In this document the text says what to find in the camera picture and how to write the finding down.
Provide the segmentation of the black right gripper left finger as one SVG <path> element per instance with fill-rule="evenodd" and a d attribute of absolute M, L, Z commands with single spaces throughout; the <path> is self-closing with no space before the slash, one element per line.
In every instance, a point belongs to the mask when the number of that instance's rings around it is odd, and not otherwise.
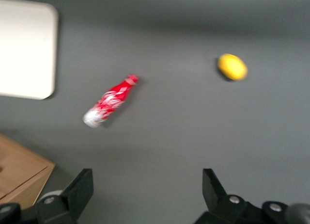
<path fill-rule="evenodd" d="M 93 195 L 93 171 L 83 169 L 62 191 L 44 195 L 36 203 L 39 224 L 76 224 Z"/>

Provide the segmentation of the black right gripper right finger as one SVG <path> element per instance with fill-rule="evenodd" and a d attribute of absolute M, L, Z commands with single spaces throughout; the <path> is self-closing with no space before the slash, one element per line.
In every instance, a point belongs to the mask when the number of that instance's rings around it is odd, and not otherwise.
<path fill-rule="evenodd" d="M 203 169 L 202 194 L 208 210 L 197 224 L 262 224 L 261 209 L 224 190 L 212 169 Z"/>

